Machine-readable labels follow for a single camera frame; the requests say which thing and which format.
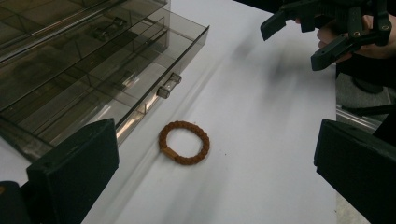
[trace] white surface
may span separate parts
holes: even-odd
[[[333,69],[312,72],[315,33],[288,26],[263,42],[269,14],[231,0],[172,0],[172,11],[210,25],[183,80],[120,147],[120,168],[84,223],[336,223],[335,191],[313,164],[322,119],[335,119]],[[207,158],[194,166],[159,152],[173,120],[203,128]],[[193,136],[169,145],[196,153]],[[23,183],[23,160],[7,145],[0,179]]]

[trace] robotic hand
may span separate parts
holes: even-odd
[[[362,15],[374,17],[372,30],[363,30]],[[340,34],[346,35],[339,35],[332,43],[312,55],[314,71],[328,67],[346,53],[358,50],[363,45],[388,44],[391,23],[387,0],[283,0],[280,10],[262,24],[262,37],[264,40],[269,39],[286,26],[286,20],[299,19],[303,33],[313,31],[320,17],[335,19]]]

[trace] rope bracelet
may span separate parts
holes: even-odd
[[[187,129],[192,133],[195,133],[199,138],[201,138],[203,145],[200,152],[196,156],[189,158],[182,157],[178,155],[172,148],[170,148],[166,144],[166,137],[168,136],[169,132],[174,129]],[[198,127],[195,124],[188,123],[187,121],[174,121],[174,122],[170,122],[165,127],[163,127],[163,129],[160,132],[159,144],[162,153],[164,153],[167,157],[169,157],[173,161],[182,165],[194,165],[200,162],[205,158],[210,148],[209,137],[204,132],[204,130],[202,130],[200,127]]]

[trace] braided bracelet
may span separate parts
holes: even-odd
[[[172,131],[173,129],[187,129],[192,133],[195,133],[199,138],[201,138],[203,145],[200,152],[196,156],[189,158],[179,156],[172,148],[170,148],[166,144],[166,137],[168,136],[169,132]],[[204,130],[202,130],[197,125],[188,123],[186,121],[170,122],[168,125],[163,127],[163,129],[160,132],[159,144],[160,144],[161,152],[163,152],[167,157],[169,157],[173,161],[180,163],[182,165],[194,165],[200,162],[205,158],[210,148],[209,137],[204,132]]]

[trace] finger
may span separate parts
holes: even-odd
[[[323,49],[327,44],[323,41],[319,41],[318,46],[320,49]]]
[[[317,32],[318,39],[326,44],[332,42],[338,36],[338,34],[334,31],[334,25],[334,22],[330,22],[320,28]]]

